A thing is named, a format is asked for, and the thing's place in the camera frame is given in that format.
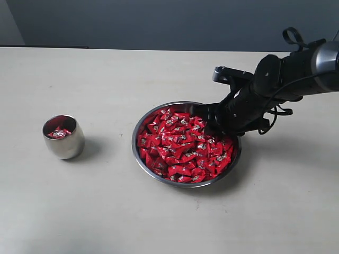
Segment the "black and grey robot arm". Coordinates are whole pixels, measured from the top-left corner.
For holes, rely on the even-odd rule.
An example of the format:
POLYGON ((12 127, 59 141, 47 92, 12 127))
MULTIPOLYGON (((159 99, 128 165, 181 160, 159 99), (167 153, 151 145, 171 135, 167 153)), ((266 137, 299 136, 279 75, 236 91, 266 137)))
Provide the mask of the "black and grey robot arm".
POLYGON ((190 113, 204 119, 212 132, 264 135, 275 124, 264 114, 277 118, 293 113, 281 104, 338 92, 338 41, 321 39, 284 58, 267 55, 253 74, 219 66, 213 81, 229 85, 230 93, 219 103, 191 106, 190 113))

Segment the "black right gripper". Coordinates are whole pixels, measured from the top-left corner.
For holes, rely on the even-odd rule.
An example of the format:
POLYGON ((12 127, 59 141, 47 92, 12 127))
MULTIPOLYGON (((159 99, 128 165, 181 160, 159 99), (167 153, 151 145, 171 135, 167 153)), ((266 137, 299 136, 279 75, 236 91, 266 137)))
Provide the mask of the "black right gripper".
POLYGON ((241 135, 257 130, 267 132, 271 123, 263 117, 269 110, 276 111, 278 101, 259 95, 253 84, 249 83, 236 93, 230 93, 227 100, 215 104, 193 104, 191 115, 200 118, 210 118, 204 127, 204 134, 224 138, 241 135))

